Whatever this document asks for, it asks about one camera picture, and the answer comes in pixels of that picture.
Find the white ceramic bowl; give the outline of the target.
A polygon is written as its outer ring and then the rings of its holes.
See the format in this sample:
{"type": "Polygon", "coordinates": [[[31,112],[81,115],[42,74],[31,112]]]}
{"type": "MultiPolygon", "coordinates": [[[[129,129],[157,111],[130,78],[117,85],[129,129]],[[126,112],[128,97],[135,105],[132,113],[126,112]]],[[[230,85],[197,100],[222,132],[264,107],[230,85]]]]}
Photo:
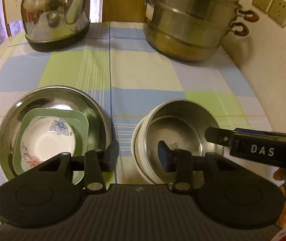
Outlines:
{"type": "Polygon", "coordinates": [[[136,159],[136,155],[135,155],[135,142],[136,142],[136,137],[138,135],[138,132],[142,126],[142,123],[144,122],[144,118],[141,119],[141,121],[137,124],[137,126],[134,129],[134,132],[132,134],[132,138],[131,138],[131,155],[132,158],[134,160],[134,164],[136,166],[136,169],[138,170],[139,174],[141,175],[141,177],[149,184],[155,184],[154,181],[152,181],[148,176],[145,175],[144,171],[141,170],[137,159],[136,159]]]}

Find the stacked steel steamer pot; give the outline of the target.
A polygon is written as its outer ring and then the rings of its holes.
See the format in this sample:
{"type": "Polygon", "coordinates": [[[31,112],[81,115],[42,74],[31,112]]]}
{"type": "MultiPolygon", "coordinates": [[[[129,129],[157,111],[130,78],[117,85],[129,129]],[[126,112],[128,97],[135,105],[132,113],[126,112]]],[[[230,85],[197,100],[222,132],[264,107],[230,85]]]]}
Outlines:
{"type": "Polygon", "coordinates": [[[238,17],[259,20],[256,12],[243,9],[240,0],[143,1],[146,40],[157,51],[182,61],[207,60],[229,32],[247,36],[250,31],[238,17]]]}

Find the stainless steel kettle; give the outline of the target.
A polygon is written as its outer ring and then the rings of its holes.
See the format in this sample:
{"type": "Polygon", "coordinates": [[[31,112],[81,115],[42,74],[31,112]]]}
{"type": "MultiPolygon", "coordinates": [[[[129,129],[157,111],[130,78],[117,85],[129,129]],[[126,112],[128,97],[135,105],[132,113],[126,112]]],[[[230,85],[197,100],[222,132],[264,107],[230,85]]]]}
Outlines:
{"type": "Polygon", "coordinates": [[[22,0],[25,38],[39,52],[81,40],[90,27],[90,0],[22,0]]]}

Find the plaid tablecloth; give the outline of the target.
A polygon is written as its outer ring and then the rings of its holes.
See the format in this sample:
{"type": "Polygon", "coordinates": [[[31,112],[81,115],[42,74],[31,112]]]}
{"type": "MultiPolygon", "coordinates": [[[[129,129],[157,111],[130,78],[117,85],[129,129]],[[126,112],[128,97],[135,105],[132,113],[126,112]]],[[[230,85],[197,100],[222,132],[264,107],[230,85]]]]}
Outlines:
{"type": "MultiPolygon", "coordinates": [[[[222,128],[269,131],[271,126],[252,89],[220,48],[209,60],[191,64],[165,57],[146,41],[140,23],[94,23],[81,42],[40,53],[19,34],[0,59],[0,123],[30,91],[67,85],[90,95],[103,108],[121,154],[109,182],[142,183],[130,152],[139,121],[154,107],[176,98],[206,108],[222,128]]],[[[0,185],[5,176],[0,169],[0,185]]]]}

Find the large steel plate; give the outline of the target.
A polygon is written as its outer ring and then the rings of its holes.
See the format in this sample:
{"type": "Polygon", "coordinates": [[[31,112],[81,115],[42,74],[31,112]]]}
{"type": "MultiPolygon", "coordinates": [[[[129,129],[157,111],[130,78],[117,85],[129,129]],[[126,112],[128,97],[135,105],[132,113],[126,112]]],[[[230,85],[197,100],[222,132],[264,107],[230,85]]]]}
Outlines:
{"type": "Polygon", "coordinates": [[[77,110],[89,122],[95,121],[98,125],[98,130],[94,133],[96,138],[90,137],[87,140],[89,149],[105,149],[111,143],[110,121],[97,100],[79,89],[63,85],[36,89],[15,102],[0,125],[0,167],[7,180],[18,175],[14,171],[12,159],[22,120],[27,112],[36,108],[77,110]]]}

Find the green square plate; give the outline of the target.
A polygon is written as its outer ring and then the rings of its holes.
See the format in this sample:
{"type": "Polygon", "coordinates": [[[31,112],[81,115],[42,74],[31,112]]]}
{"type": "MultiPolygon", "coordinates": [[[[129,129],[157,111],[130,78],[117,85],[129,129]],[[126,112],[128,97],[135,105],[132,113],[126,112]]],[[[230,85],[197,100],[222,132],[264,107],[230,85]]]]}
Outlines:
{"type": "Polygon", "coordinates": [[[33,121],[45,117],[46,115],[56,114],[58,118],[63,118],[71,125],[74,132],[76,132],[76,156],[81,156],[85,153],[87,148],[87,139],[89,132],[89,122],[84,114],[78,110],[59,110],[59,109],[46,109],[46,108],[35,108],[27,112],[22,119],[21,128],[19,130],[18,139],[15,142],[14,154],[12,158],[12,166],[17,175],[29,170],[29,166],[24,162],[21,156],[18,144],[21,142],[23,131],[27,129],[33,121]]]}

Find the stainless steel bowl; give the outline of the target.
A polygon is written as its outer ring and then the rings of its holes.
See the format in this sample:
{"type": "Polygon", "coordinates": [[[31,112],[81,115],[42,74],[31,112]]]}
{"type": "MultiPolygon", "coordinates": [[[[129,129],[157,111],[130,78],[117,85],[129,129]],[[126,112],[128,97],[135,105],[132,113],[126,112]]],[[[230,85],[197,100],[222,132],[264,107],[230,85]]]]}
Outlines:
{"type": "Polygon", "coordinates": [[[223,155],[222,146],[206,141],[208,127],[218,127],[214,117],[202,106],[190,100],[170,100],[156,106],[145,116],[140,129],[142,151],[155,171],[159,184],[172,185],[173,173],[166,173],[158,157],[158,142],[163,140],[171,150],[183,149],[193,156],[207,152],[223,155]]]}

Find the double wall switch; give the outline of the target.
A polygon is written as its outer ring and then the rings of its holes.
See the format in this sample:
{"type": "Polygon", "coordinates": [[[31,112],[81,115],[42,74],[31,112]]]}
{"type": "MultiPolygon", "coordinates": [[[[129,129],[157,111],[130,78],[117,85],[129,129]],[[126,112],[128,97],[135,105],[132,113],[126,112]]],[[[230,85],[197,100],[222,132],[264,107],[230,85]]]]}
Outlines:
{"type": "Polygon", "coordinates": [[[276,24],[286,26],[286,1],[284,0],[252,0],[252,5],[268,15],[276,24]]]}

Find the cream plastic bowl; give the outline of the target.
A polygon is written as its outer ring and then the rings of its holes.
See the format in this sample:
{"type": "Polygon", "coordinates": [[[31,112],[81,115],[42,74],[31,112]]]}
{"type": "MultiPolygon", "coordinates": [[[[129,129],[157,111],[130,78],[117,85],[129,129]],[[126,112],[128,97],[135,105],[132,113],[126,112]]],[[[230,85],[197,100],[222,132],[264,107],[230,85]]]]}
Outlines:
{"type": "Polygon", "coordinates": [[[136,155],[137,162],[141,170],[144,171],[145,175],[148,176],[152,181],[154,181],[155,184],[161,183],[155,171],[148,164],[148,159],[146,158],[146,155],[142,151],[141,147],[142,147],[142,144],[140,143],[140,130],[139,130],[138,135],[136,137],[136,142],[135,142],[135,155],[136,155]]]}

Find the white wooden chair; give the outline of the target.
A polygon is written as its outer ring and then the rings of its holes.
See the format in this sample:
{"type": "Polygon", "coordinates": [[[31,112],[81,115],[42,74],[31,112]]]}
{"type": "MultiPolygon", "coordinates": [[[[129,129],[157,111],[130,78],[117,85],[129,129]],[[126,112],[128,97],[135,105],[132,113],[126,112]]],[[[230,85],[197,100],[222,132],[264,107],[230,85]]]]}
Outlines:
{"type": "Polygon", "coordinates": [[[14,35],[22,30],[22,0],[2,0],[5,28],[8,37],[0,45],[0,58],[12,43],[14,35]]]}

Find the small white floral dish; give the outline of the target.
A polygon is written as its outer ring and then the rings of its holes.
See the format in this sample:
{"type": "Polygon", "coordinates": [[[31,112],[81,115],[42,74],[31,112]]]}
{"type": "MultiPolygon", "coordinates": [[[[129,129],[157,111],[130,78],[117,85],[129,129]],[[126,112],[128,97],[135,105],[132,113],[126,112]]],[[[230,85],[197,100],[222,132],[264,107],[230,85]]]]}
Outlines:
{"type": "Polygon", "coordinates": [[[44,116],[32,121],[24,130],[19,150],[22,160],[33,168],[60,153],[74,154],[76,137],[67,121],[44,116]]]}

